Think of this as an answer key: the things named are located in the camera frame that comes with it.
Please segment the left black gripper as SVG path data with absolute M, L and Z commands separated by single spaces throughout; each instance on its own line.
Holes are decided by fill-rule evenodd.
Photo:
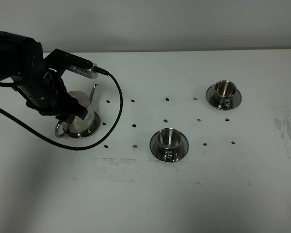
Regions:
M 88 114 L 86 94 L 70 95 L 57 73 L 49 70 L 35 83 L 26 86 L 26 105 L 42 115 L 74 115 L 85 119 Z

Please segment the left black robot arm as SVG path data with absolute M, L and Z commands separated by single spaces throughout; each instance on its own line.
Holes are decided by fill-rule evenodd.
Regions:
M 0 86 L 11 78 L 11 87 L 41 115 L 68 122 L 87 115 L 87 109 L 68 94 L 61 78 L 72 67 L 82 75 L 93 64 L 59 49 L 44 57 L 41 43 L 34 39 L 0 32 Z

